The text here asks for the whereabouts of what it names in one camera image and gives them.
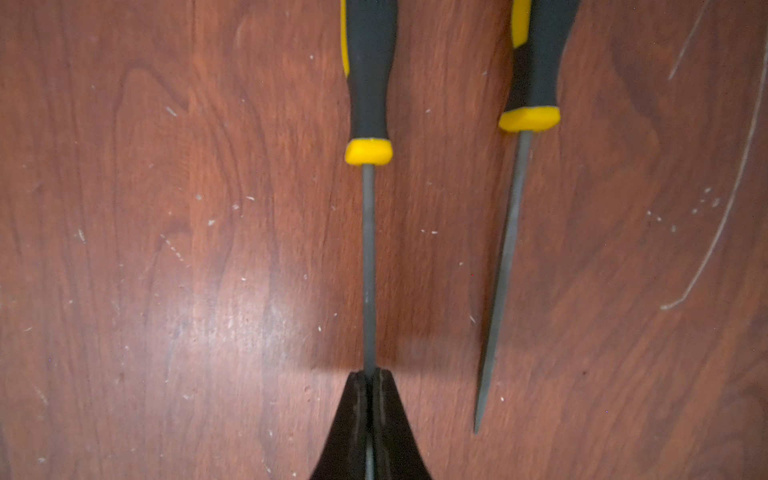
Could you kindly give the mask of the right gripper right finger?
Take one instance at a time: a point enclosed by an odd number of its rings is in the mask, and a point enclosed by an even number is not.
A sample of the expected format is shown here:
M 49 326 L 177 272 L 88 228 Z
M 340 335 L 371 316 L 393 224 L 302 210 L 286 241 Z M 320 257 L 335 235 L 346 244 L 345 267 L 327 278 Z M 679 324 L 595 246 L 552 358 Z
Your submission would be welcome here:
M 389 370 L 370 382 L 371 479 L 431 479 Z

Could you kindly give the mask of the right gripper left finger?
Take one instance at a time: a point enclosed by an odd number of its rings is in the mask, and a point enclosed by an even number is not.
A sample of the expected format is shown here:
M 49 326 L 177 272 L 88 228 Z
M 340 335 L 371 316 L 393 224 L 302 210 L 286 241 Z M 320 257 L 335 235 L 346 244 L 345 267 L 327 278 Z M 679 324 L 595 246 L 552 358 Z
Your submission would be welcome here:
M 366 478 L 368 400 L 368 384 L 364 372 L 350 373 L 310 479 Z

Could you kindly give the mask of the black yellow file tool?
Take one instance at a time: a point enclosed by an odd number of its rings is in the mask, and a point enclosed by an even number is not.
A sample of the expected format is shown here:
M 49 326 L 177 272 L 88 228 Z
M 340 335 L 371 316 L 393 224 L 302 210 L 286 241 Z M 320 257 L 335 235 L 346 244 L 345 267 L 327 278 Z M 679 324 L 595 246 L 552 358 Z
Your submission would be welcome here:
M 393 157 L 387 130 L 387 91 L 397 35 L 395 1 L 343 1 L 341 46 L 350 97 L 350 139 L 345 161 L 362 175 L 363 371 L 367 397 L 364 477 L 382 479 L 379 454 L 375 173 Z
M 474 418 L 475 433 L 480 432 L 490 395 L 531 147 L 536 133 L 555 127 L 561 120 L 557 104 L 558 74 L 579 5 L 578 1 L 557 0 L 512 3 L 510 32 L 513 78 L 498 126 L 507 133 L 517 135 L 517 147 L 490 324 L 482 355 Z

